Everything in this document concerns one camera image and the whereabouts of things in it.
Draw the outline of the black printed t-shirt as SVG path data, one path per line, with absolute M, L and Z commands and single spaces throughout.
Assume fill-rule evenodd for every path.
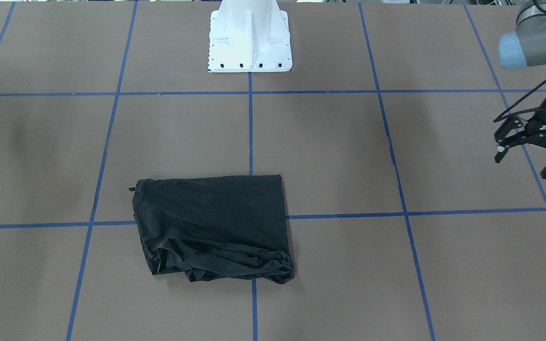
M 294 278 L 282 176 L 140 179 L 128 190 L 153 276 Z

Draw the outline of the white pedestal column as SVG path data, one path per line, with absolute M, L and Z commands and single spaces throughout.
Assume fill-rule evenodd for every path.
M 208 72 L 289 72 L 288 13 L 275 0 L 223 0 L 210 14 Z

